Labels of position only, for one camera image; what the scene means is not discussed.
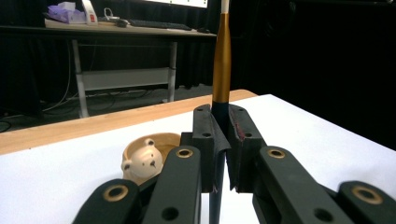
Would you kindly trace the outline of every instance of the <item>screw hole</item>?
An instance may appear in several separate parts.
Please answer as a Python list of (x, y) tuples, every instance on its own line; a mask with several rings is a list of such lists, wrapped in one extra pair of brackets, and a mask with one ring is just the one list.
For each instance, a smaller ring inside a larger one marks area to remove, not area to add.
[(381, 204), (383, 202), (382, 197), (378, 193), (364, 186), (355, 186), (352, 189), (352, 193), (366, 203)]
[(285, 152), (278, 149), (269, 149), (267, 153), (270, 157), (274, 157), (276, 159), (283, 159), (286, 156)]
[(103, 193), (103, 197), (108, 202), (117, 202), (128, 194), (128, 188), (123, 185), (113, 185), (108, 187)]
[(193, 152), (189, 149), (181, 149), (177, 152), (177, 156), (180, 158), (188, 158), (192, 156)]

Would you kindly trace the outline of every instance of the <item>gold cylinder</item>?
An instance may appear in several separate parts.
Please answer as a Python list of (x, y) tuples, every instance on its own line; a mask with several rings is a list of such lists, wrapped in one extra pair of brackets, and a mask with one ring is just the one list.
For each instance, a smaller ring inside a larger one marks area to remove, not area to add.
[(231, 84), (231, 37), (229, 14), (221, 13), (213, 67), (213, 101), (228, 103)]

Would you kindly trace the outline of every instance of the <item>metal table leg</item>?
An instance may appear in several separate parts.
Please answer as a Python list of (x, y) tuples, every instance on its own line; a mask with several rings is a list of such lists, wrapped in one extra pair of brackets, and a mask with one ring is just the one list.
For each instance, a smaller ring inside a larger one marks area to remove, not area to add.
[(84, 82), (82, 80), (81, 65), (79, 62), (77, 40), (72, 40), (72, 44), (73, 44), (73, 53), (74, 53), (75, 66), (76, 66), (76, 80), (77, 80), (78, 99), (79, 99), (79, 106), (80, 106), (80, 114), (79, 115), (81, 118), (87, 118), (90, 115), (88, 114), (87, 99), (85, 98), (85, 89), (84, 89)]
[(168, 73), (168, 102), (175, 100), (177, 42), (171, 43), (171, 59)]

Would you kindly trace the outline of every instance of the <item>black curtain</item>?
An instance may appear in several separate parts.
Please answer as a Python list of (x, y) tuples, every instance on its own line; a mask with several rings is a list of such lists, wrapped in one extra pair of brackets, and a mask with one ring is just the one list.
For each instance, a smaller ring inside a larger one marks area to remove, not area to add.
[[(4, 0), (0, 24), (44, 27), (46, 0)], [(42, 116), (41, 101), (62, 99), (68, 85), (67, 43), (1, 37), (0, 112)]]
[[(4, 0), (0, 4), (0, 24), (44, 27), (43, 12), (59, 0)], [(80, 0), (77, 9), (83, 10)], [(191, 28), (204, 27), (216, 34), (219, 29), (219, 1), (208, 1), (208, 8), (175, 7), (164, 4), (142, 4), (125, 1), (92, 0), (97, 16), (103, 17), (104, 7), (115, 16), (185, 23)], [(46, 103), (57, 103), (66, 95), (77, 92), (74, 59), (66, 40), (1, 37), (0, 113), (16, 113), (42, 117)], [(84, 40), (85, 44), (135, 45), (135, 42)], [(153, 43), (137, 44), (147, 48), (82, 47), (82, 70), (107, 70), (166, 67), (169, 48), (149, 47)], [(215, 44), (179, 43), (177, 46), (177, 88), (200, 83), (211, 85)]]
[(396, 149), (396, 9), (336, 2), (234, 1), (233, 87)]

